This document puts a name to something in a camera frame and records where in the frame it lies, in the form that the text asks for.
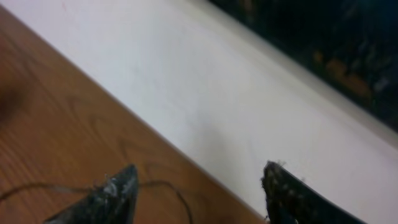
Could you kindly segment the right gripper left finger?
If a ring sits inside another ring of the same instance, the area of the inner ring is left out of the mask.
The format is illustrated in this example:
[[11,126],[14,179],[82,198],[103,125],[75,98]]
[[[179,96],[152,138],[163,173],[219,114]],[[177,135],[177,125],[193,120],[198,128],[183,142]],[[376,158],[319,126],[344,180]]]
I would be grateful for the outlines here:
[[45,224],[131,224],[139,181],[129,165],[85,198],[46,219]]

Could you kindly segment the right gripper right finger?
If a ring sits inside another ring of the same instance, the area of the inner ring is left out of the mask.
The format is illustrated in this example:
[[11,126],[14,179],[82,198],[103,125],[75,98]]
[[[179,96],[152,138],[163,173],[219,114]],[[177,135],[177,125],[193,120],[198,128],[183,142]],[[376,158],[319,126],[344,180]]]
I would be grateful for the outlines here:
[[269,161],[261,179],[271,224],[364,224],[304,184],[277,162]]

